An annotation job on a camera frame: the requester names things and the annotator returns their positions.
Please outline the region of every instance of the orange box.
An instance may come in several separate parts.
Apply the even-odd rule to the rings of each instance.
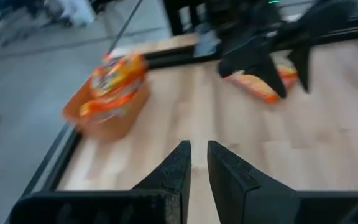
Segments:
[[[80,117],[80,107],[92,100],[90,79],[88,79],[63,108],[63,117],[75,124],[76,128],[87,136],[103,141],[114,141],[128,134],[149,96],[150,85],[145,81],[132,98],[125,115],[112,116],[102,121],[88,120]]]

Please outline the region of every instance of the wooden tabletop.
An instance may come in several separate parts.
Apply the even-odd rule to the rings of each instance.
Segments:
[[[139,49],[194,41],[187,35]],[[189,223],[219,223],[208,140],[294,189],[358,190],[358,40],[315,47],[310,67],[310,94],[297,83],[286,99],[270,105],[220,79],[216,62],[152,70],[152,94],[131,132],[111,144],[84,137],[58,188],[130,189],[189,139]]]

